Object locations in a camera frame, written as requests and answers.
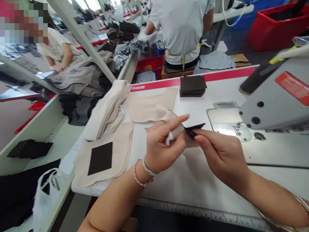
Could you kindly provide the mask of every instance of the tape measure around waist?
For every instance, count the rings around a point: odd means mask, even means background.
[[[181,64],[183,66],[183,73],[184,73],[184,66],[186,64],[186,57],[185,56],[194,52],[195,50],[198,50],[198,49],[201,49],[200,43],[197,44],[196,48],[194,48],[193,50],[191,50],[191,51],[189,51],[185,54],[170,54],[169,51],[166,49],[165,53],[164,53],[164,58],[167,59],[167,57],[169,57],[169,56],[181,56]]]

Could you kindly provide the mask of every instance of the red plastic crate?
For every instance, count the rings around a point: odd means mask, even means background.
[[[137,63],[135,73],[141,73],[145,71],[154,70],[157,75],[157,80],[161,80],[163,62],[164,62],[164,56],[157,56],[157,57],[140,60]]]
[[[28,110],[33,110],[33,111],[40,111],[44,106],[46,105],[46,103],[40,102],[40,101],[36,101],[35,103],[33,103]]]
[[[279,50],[286,48],[292,38],[299,36],[309,27],[309,5],[305,5],[300,13],[303,16],[282,21],[275,21],[268,16],[285,9],[289,9],[296,3],[273,7],[257,12],[251,30],[246,40],[256,51]]]

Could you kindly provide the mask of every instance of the ruler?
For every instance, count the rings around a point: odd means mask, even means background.
[[[243,214],[229,213],[220,210],[207,209],[168,201],[139,198],[137,205],[187,214],[195,217],[204,217],[215,221],[230,223],[238,226],[249,227],[261,231],[276,231],[262,217],[248,216]]]

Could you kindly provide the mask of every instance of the beaded bracelet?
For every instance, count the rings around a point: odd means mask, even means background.
[[[136,163],[135,163],[135,165],[134,165],[134,170],[133,170],[133,172],[134,172],[134,179],[135,179],[135,181],[136,181],[140,186],[146,187],[147,184],[152,183],[153,179],[151,178],[148,182],[146,182],[146,183],[144,183],[144,184],[138,180],[138,178],[136,177],[136,164],[137,164],[137,162],[138,162],[139,160],[141,160],[141,159],[137,159],[137,161],[136,161]]]

